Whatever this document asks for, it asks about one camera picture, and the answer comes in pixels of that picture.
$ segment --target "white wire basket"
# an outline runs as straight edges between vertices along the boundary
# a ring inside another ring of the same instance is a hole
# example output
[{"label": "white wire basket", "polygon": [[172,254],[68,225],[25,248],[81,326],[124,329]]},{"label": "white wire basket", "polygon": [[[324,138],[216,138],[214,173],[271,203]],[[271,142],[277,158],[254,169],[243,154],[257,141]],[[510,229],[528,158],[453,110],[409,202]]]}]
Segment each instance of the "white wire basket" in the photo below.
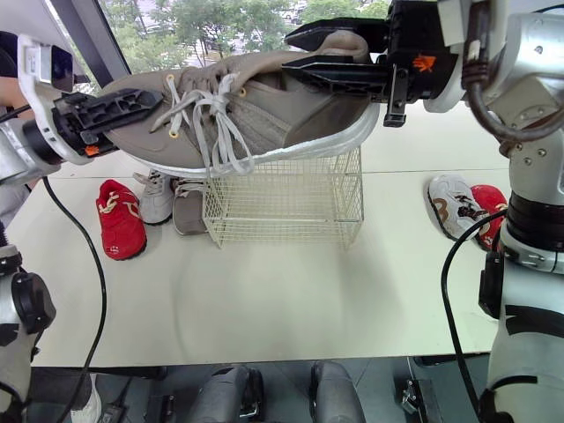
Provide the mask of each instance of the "white wire basket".
[{"label": "white wire basket", "polygon": [[220,247],[227,241],[304,241],[347,248],[364,219],[360,148],[265,163],[252,174],[207,184],[204,223]]}]

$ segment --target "gray shoe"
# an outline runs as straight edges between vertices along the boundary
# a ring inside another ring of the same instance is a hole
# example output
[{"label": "gray shoe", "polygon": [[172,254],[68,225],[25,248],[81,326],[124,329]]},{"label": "gray shoe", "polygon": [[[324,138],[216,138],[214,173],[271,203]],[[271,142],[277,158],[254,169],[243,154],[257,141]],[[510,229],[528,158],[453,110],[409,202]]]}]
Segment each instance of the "gray shoe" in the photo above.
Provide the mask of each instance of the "gray shoe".
[{"label": "gray shoe", "polygon": [[180,235],[205,234],[202,219],[205,185],[199,181],[180,179],[173,181],[173,223]]},{"label": "gray shoe", "polygon": [[204,69],[131,75],[106,86],[162,92],[143,122],[109,131],[125,152],[161,172],[186,178],[246,174],[257,163],[341,154],[360,145],[377,120],[368,97],[319,92],[281,65],[315,55],[369,61],[365,40],[329,35],[311,53],[272,51],[230,56]]}]

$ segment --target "orange logo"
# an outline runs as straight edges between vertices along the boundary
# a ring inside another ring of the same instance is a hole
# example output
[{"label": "orange logo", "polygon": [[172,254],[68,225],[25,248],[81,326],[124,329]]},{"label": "orange logo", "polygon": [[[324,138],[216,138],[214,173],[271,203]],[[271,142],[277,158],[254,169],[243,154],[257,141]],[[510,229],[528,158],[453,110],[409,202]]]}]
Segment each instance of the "orange logo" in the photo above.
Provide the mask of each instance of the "orange logo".
[{"label": "orange logo", "polygon": [[419,69],[419,72],[433,71],[434,62],[437,60],[435,56],[423,56],[421,53],[413,59],[412,65]]}]

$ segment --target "white shoelace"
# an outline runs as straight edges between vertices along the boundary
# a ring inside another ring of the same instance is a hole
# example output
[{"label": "white shoelace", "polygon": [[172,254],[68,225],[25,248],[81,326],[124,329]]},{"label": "white shoelace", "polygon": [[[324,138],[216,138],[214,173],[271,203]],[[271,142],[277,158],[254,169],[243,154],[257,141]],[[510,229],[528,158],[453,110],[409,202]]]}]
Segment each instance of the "white shoelace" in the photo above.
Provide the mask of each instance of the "white shoelace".
[{"label": "white shoelace", "polygon": [[162,191],[162,184],[164,183],[164,175],[161,172],[152,170],[149,176],[144,174],[133,174],[133,179],[145,185],[144,195],[148,197],[157,196]]},{"label": "white shoelace", "polygon": [[178,185],[174,190],[174,195],[176,197],[187,197],[192,191],[200,191],[202,193],[207,191],[205,184],[203,182],[194,182],[190,179],[181,179],[178,181]]},{"label": "white shoelace", "polygon": [[120,196],[118,196],[114,191],[110,192],[108,201],[106,202],[106,207],[102,207],[102,204],[98,204],[98,210],[100,211],[100,213],[108,214],[112,210],[114,210],[114,207],[117,205],[117,202],[115,200],[117,200],[119,197]]},{"label": "white shoelace", "polygon": [[[231,84],[235,77],[236,74],[233,73],[225,75],[219,83],[218,92],[215,94],[202,90],[193,90],[190,93],[184,93],[182,98],[180,98],[174,86],[174,76],[168,75],[167,84],[173,96],[172,107],[161,115],[151,128],[151,132],[155,131],[170,118],[171,124],[168,133],[170,137],[176,138],[178,137],[182,119],[190,127],[193,125],[208,177],[211,176],[211,168],[218,174],[224,174],[230,171],[231,167],[228,166],[228,164],[239,174],[248,174],[255,168],[253,155],[247,147],[243,135],[227,116],[226,106],[229,99],[226,97],[226,94],[230,92]],[[194,104],[194,112],[192,113],[192,121],[190,121],[185,108],[192,104]],[[218,139],[211,149],[211,160],[208,146],[205,142],[204,130],[202,128],[204,106],[209,107],[210,114],[215,116],[215,122],[218,125]],[[235,157],[234,141],[237,141],[245,151],[246,161],[242,162]]]}]

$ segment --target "red child shoe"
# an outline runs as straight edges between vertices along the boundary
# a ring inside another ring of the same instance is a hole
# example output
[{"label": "red child shoe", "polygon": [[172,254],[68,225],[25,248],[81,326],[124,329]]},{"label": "red child shoe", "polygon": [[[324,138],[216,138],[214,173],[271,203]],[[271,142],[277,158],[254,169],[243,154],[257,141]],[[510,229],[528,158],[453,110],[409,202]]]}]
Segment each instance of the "red child shoe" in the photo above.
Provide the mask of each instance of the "red child shoe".
[{"label": "red child shoe", "polygon": [[137,197],[121,183],[108,179],[96,200],[104,252],[114,260],[141,254],[147,245]]},{"label": "red child shoe", "polygon": [[[476,203],[490,215],[508,207],[508,200],[505,199],[501,191],[491,185],[475,185],[472,187],[472,194]],[[479,246],[485,251],[492,250],[492,243],[500,230],[501,222],[503,222],[503,218],[497,218],[486,223],[476,235]]]}]

